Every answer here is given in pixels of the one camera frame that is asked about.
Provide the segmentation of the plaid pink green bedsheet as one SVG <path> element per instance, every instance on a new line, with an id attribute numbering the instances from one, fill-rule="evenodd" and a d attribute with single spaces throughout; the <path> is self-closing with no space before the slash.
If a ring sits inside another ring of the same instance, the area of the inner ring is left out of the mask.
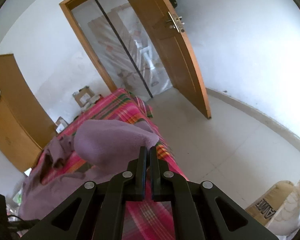
<path id="1" fill-rule="evenodd" d="M 119 90 L 44 148 L 23 184 L 24 239 L 175 239 L 169 199 L 152 199 L 149 162 L 182 177 L 150 121 L 151 110 Z"/>

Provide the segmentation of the purple fleece pants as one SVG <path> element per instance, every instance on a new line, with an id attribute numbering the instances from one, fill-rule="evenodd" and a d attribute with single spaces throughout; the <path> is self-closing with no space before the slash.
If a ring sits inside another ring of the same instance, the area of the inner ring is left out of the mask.
<path id="1" fill-rule="evenodd" d="M 86 181 L 99 184 L 126 170 L 138 158 L 140 148 L 159 141 L 145 121 L 128 124 L 119 120 L 87 120 L 75 135 L 53 138 L 43 152 L 44 160 L 24 180 L 18 215 L 23 220 L 43 219 Z M 42 179 L 50 168 L 63 168 L 76 153 L 92 165 L 85 172 L 62 174 L 47 184 Z"/>

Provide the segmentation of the wooden door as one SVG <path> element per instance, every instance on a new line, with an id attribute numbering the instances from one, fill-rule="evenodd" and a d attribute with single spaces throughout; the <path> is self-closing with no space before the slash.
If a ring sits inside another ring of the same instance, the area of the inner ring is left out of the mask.
<path id="1" fill-rule="evenodd" d="M 203 77 L 183 24 L 169 0 L 128 0 L 162 60 L 170 81 L 207 119 Z"/>

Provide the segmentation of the white carton box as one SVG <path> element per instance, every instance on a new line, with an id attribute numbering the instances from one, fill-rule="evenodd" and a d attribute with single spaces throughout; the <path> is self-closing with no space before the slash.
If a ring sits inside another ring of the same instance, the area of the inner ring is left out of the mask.
<path id="1" fill-rule="evenodd" d="M 56 121 L 56 132 L 61 133 L 68 125 L 69 124 L 60 116 Z"/>

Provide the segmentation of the white sack on floor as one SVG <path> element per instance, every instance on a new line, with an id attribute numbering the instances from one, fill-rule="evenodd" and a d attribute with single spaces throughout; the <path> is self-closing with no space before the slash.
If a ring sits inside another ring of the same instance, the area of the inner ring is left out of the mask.
<path id="1" fill-rule="evenodd" d="M 282 180 L 245 211 L 278 239 L 293 239 L 300 230 L 300 180 Z"/>

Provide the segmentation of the wooden wardrobe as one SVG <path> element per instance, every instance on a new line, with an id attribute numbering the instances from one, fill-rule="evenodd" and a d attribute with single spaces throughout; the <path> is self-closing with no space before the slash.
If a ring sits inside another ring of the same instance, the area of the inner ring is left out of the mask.
<path id="1" fill-rule="evenodd" d="M 27 85 L 12 54 L 0 55 L 0 150 L 20 172 L 33 167 L 56 126 Z"/>

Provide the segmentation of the brown cardboard box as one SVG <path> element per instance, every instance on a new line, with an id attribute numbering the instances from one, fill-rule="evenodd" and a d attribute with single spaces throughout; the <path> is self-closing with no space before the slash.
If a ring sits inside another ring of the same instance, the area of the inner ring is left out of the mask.
<path id="1" fill-rule="evenodd" d="M 74 100 L 77 102 L 79 107 L 84 107 L 88 101 L 95 96 L 95 93 L 90 89 L 89 86 L 85 86 L 72 94 Z"/>

